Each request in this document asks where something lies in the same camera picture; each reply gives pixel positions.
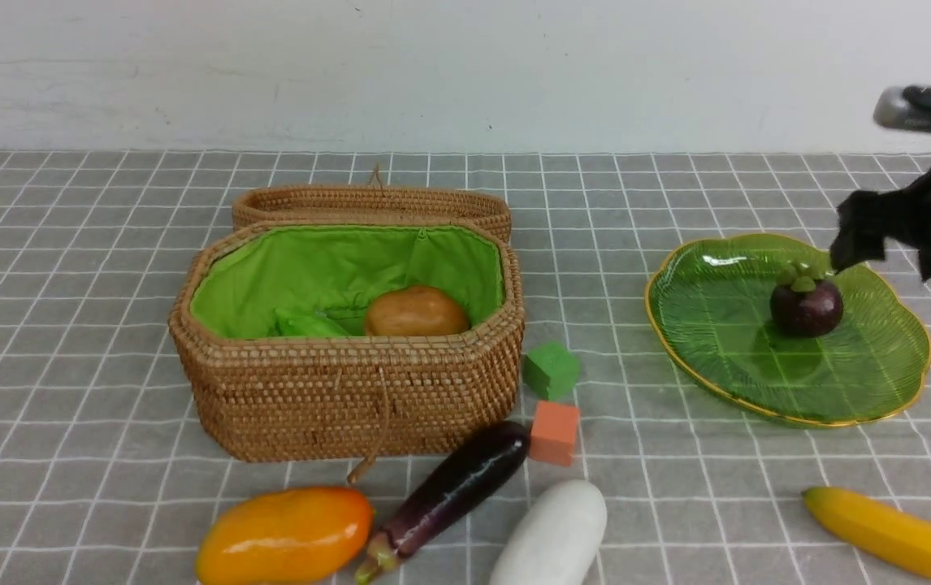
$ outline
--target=mangosteen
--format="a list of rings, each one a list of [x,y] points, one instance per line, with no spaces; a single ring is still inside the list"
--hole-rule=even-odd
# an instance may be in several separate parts
[[[790,262],[780,270],[769,310],[785,336],[819,337],[841,322],[844,303],[841,290],[827,278],[826,270]]]

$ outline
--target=green basket lining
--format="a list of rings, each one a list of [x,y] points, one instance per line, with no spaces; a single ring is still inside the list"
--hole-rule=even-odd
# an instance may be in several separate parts
[[[283,226],[214,262],[190,308],[223,338],[361,336],[369,304],[413,284],[479,325],[505,300],[498,245],[459,226]]]

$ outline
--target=banana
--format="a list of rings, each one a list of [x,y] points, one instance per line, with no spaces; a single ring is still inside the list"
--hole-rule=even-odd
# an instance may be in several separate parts
[[[839,487],[812,487],[801,496],[808,512],[834,536],[931,580],[931,522]]]

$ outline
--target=leaf-shaped plate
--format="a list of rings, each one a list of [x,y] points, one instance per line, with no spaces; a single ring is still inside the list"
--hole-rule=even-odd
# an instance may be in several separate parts
[[[671,359],[715,395],[799,426],[879,421],[917,402],[931,337],[869,266],[830,276],[844,316],[826,336],[775,328],[769,298],[794,260],[829,266],[826,252],[771,233],[696,240],[672,252],[645,292]]]

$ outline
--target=white wall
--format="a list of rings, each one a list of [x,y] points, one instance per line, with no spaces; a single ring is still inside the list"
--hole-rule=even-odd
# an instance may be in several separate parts
[[[0,148],[897,151],[931,0],[0,0]]]

